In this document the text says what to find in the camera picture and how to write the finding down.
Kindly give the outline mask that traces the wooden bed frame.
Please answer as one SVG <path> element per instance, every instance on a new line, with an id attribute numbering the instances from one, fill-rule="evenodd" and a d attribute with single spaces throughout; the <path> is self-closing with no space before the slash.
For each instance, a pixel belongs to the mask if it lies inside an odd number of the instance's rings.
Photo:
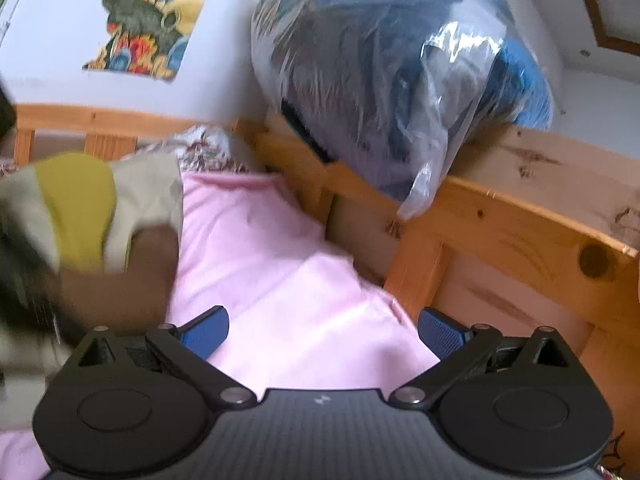
<path id="1" fill-rule="evenodd" d="M 462 146 L 431 208 L 408 221 L 340 162 L 322 162 L 279 115 L 233 131 L 283 174 L 303 210 L 344 233 L 362 264 L 390 250 L 385 288 L 410 314 L 431 302 L 459 321 L 506 326 L 570 312 L 578 356 L 612 408 L 610 464 L 639 473 L 639 165 L 523 127 Z"/>

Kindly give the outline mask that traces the colourful floral wall poster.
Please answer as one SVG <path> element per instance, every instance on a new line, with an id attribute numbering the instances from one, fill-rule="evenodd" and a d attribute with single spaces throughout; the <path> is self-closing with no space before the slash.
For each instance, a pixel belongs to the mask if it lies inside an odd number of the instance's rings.
<path id="1" fill-rule="evenodd" d="M 85 70 L 174 79 L 205 0 L 102 0 L 110 39 Z"/>

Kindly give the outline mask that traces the pink bed sheet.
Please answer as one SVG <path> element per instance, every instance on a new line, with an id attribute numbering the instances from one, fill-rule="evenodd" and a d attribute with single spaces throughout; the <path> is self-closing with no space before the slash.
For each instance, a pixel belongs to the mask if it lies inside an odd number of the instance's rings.
<path id="1" fill-rule="evenodd" d="M 356 272 L 275 177 L 181 174 L 182 229 L 163 323 L 223 306 L 213 363 L 257 393 L 378 388 L 436 363 L 400 304 Z"/>

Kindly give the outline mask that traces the beige and yellow jacket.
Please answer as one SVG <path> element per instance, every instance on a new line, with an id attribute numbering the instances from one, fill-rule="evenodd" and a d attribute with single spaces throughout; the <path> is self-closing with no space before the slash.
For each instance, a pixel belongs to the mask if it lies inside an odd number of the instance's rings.
<path id="1" fill-rule="evenodd" d="M 55 331 L 1 322 L 1 428 L 22 430 L 49 380 L 93 327 L 139 335 L 164 322 L 178 266 L 180 170 L 134 164 L 108 179 L 1 179 L 1 220 L 14 219 L 47 263 Z"/>

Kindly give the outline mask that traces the plastic bag of clothes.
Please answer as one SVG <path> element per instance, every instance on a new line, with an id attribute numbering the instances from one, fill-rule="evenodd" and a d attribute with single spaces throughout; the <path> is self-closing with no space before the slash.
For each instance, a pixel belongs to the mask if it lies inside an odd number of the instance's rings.
<path id="1" fill-rule="evenodd" d="M 506 0 L 260 0 L 252 61 L 270 106 L 409 219 L 492 122 L 545 129 L 552 94 Z"/>

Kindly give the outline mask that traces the floral patterned pillow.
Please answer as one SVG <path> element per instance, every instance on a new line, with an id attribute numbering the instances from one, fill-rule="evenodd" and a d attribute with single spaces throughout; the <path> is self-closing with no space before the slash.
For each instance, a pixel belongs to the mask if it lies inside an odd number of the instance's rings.
<path id="1" fill-rule="evenodd" d="M 238 134 L 212 125 L 196 125 L 174 133 L 166 140 L 143 145 L 114 162 L 81 152 L 66 152 L 33 162 L 27 169 L 35 169 L 39 177 L 108 179 L 114 176 L 116 169 L 134 164 L 141 165 L 143 170 L 150 167 L 152 174 L 165 169 L 170 174 L 177 170 L 202 174 L 258 174 L 264 171 Z"/>

